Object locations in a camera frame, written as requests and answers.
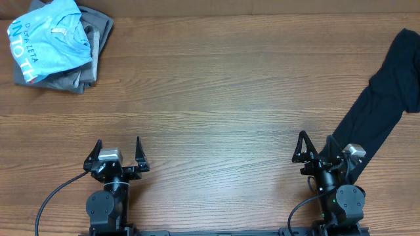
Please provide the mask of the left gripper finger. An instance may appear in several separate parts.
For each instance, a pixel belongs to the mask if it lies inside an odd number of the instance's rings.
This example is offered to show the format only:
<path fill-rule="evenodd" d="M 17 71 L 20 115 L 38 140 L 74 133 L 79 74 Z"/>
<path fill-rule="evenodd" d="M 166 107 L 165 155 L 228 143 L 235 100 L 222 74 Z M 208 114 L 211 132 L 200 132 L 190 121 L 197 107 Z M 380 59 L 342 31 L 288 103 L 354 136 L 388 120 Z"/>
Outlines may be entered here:
<path fill-rule="evenodd" d="M 83 163 L 84 171 L 91 171 L 93 164 L 95 163 L 95 161 L 98 160 L 98 156 L 101 149 L 102 149 L 102 140 L 99 139 L 96 142 L 95 147 L 93 148 L 92 152 L 90 152 L 90 154 L 87 156 L 87 158 L 85 159 Z"/>
<path fill-rule="evenodd" d="M 150 170 L 139 136 L 136 138 L 135 161 L 141 172 L 148 172 Z"/>

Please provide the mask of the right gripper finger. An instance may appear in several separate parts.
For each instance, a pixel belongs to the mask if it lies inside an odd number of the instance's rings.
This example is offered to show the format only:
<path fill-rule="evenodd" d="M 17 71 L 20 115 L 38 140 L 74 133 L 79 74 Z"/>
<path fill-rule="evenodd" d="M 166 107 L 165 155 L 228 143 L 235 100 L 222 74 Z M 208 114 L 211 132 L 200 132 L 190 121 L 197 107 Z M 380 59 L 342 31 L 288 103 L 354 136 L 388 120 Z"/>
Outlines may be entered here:
<path fill-rule="evenodd" d="M 327 158 L 332 161 L 336 160 L 340 152 L 343 150 L 342 145 L 333 137 L 329 135 L 326 138 Z"/>
<path fill-rule="evenodd" d="M 315 160 L 317 154 L 318 152 L 308 137 L 308 134 L 304 130 L 300 131 L 291 161 L 293 163 L 312 162 Z"/>

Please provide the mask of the black t-shirt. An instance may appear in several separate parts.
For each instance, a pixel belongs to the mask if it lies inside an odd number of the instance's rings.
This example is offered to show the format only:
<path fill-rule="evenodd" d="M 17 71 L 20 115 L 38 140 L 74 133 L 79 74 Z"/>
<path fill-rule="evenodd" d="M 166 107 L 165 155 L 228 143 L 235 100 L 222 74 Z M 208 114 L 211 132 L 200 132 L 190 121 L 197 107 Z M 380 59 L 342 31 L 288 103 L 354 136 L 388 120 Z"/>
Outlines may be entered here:
<path fill-rule="evenodd" d="M 399 122 L 403 112 L 419 112 L 419 34 L 403 29 L 369 85 L 344 116 L 333 137 L 344 148 L 361 145 L 366 155 L 350 171 L 355 182 Z"/>

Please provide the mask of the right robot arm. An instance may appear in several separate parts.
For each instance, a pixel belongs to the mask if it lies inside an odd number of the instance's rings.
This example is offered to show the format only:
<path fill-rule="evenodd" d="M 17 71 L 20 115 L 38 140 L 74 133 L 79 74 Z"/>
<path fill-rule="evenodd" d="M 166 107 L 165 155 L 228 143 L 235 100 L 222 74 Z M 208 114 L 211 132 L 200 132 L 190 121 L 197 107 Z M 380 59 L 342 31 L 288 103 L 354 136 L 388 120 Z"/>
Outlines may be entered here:
<path fill-rule="evenodd" d="M 362 163 L 366 151 L 357 144 L 348 144 L 334 157 L 320 155 L 305 131 L 300 131 L 291 161 L 302 163 L 302 175 L 307 177 L 308 185 L 315 196 L 299 203 L 291 211 L 287 220 L 290 235 L 296 230 L 291 220 L 302 206 L 313 201 L 320 203 L 322 219 L 303 229 L 304 235 L 368 235 L 369 229 L 361 228 L 359 221 L 364 218 L 363 207 L 366 193 L 354 185 L 350 171 Z"/>

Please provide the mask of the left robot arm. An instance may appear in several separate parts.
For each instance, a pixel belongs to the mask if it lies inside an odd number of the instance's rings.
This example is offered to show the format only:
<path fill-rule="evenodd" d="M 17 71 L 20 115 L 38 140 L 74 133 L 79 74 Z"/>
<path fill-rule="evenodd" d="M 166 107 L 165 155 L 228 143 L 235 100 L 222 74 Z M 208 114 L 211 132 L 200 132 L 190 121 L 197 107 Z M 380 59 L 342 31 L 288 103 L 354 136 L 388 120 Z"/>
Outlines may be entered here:
<path fill-rule="evenodd" d="M 90 235 L 139 235 L 128 222 L 130 181 L 142 178 L 150 170 L 140 138 L 136 139 L 134 166 L 123 166 L 123 156 L 117 147 L 104 148 L 98 140 L 83 163 L 83 169 L 103 189 L 92 193 L 86 202 L 90 218 Z"/>

